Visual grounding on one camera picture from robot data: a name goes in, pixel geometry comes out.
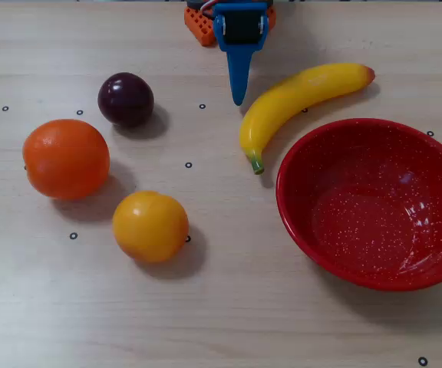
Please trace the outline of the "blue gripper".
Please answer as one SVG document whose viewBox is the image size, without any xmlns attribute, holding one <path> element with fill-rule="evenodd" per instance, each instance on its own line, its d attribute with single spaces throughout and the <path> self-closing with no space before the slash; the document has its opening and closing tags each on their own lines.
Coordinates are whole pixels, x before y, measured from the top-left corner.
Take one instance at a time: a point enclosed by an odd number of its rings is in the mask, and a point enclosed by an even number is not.
<svg viewBox="0 0 442 368">
<path fill-rule="evenodd" d="M 260 51 L 268 33 L 267 2 L 219 2 L 213 7 L 214 34 L 226 52 L 233 102 L 245 98 L 252 55 Z"/>
</svg>

